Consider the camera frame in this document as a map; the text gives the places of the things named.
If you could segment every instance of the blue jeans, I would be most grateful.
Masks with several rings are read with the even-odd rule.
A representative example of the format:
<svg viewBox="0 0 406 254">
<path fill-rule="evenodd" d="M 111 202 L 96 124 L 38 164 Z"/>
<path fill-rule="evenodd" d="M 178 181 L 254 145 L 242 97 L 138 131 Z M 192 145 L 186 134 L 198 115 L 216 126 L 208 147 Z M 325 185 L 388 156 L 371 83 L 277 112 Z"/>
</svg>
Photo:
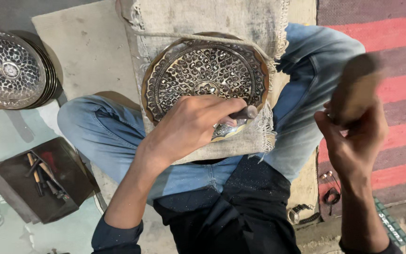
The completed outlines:
<svg viewBox="0 0 406 254">
<path fill-rule="evenodd" d="M 292 182 L 322 139 L 313 114 L 330 100 L 345 62 L 364 53 L 364 47 L 330 28 L 289 24 L 286 31 L 289 47 L 277 69 L 289 74 L 290 82 L 273 108 L 278 135 L 264 161 Z M 58 124 L 78 150 L 118 183 L 145 137 L 140 112 L 96 95 L 67 102 L 59 111 Z M 206 186 L 222 192 L 241 158 L 212 165 L 172 165 L 159 175 L 148 200 Z"/>
</svg>

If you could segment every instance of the person's left hand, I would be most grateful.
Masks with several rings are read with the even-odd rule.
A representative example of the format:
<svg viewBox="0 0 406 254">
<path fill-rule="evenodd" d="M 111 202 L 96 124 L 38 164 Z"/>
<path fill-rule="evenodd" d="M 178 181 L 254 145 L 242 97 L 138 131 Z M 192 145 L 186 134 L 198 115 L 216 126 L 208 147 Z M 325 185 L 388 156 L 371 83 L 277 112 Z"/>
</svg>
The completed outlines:
<svg viewBox="0 0 406 254">
<path fill-rule="evenodd" d="M 183 96 L 140 143 L 136 157 L 148 158 L 164 170 L 211 142 L 214 124 L 233 126 L 235 120 L 228 115 L 246 106 L 243 99 L 224 99 L 216 95 Z"/>
</svg>

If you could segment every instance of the hand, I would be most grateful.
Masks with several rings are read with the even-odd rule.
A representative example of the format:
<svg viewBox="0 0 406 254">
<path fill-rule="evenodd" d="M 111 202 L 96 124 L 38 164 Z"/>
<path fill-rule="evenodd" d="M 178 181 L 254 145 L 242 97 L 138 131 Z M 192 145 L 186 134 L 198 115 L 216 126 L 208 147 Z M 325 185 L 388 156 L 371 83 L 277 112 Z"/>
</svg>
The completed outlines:
<svg viewBox="0 0 406 254">
<path fill-rule="evenodd" d="M 316 112 L 314 119 L 327 141 L 330 162 L 341 182 L 370 184 L 372 167 L 388 133 L 381 101 L 376 98 L 345 137 L 340 133 L 341 127 L 334 125 L 326 114 L 330 104 L 324 107 L 325 112 Z"/>
<path fill-rule="evenodd" d="M 228 115 L 246 106 L 243 99 L 223 99 L 216 95 L 182 96 L 140 143 L 138 153 L 164 170 L 208 144 L 214 124 L 235 127 L 236 121 Z"/>
</svg>

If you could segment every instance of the wristwatch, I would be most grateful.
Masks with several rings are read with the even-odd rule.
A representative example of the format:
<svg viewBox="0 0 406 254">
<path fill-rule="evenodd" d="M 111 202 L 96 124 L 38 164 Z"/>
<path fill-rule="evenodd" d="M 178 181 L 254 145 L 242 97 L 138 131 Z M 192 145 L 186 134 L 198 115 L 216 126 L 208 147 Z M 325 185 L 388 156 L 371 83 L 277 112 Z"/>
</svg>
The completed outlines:
<svg viewBox="0 0 406 254">
<path fill-rule="evenodd" d="M 303 205 L 297 205 L 296 207 L 289 209 L 288 210 L 289 221 L 291 223 L 293 223 L 294 225 L 303 225 L 305 223 L 312 222 L 312 221 L 316 220 L 317 218 L 319 218 L 320 212 L 316 212 L 311 217 L 301 220 L 299 213 L 300 213 L 300 211 L 305 210 L 305 209 L 313 210 L 314 206 L 313 205 L 308 206 L 308 205 L 303 204 Z"/>
</svg>

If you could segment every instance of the metal plate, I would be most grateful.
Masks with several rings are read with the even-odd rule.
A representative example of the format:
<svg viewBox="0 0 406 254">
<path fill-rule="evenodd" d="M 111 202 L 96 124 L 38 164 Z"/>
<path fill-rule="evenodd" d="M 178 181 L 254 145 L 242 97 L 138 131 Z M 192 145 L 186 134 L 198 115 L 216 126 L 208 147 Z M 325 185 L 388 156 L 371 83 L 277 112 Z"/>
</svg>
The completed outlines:
<svg viewBox="0 0 406 254">
<path fill-rule="evenodd" d="M 30 106 L 45 85 L 45 67 L 37 52 L 23 39 L 0 32 L 0 108 Z"/>
<path fill-rule="evenodd" d="M 36 108 L 39 106 L 42 106 L 45 102 L 49 101 L 49 99 L 51 99 L 51 97 L 53 96 L 53 94 L 56 91 L 57 88 L 57 83 L 59 82 L 57 79 L 57 75 L 56 72 L 54 70 L 53 64 L 51 62 L 51 59 L 49 58 L 49 56 L 40 48 L 38 47 L 35 43 L 29 41 L 28 39 L 24 40 L 29 43 L 34 49 L 35 51 L 39 54 L 43 65 L 45 66 L 45 73 L 46 73 L 46 77 L 47 77 L 47 83 L 45 85 L 45 91 L 43 92 L 43 94 L 41 95 L 41 97 L 31 106 L 27 107 L 27 108 Z"/>
<path fill-rule="evenodd" d="M 198 35 L 239 39 L 204 32 Z M 252 47 L 202 40 L 180 39 L 161 52 L 147 69 L 142 83 L 142 102 L 155 125 L 184 95 L 215 94 L 242 98 L 260 110 L 269 88 L 267 66 Z M 212 141 L 239 132 L 251 121 L 237 120 L 237 127 L 219 125 Z"/>
</svg>

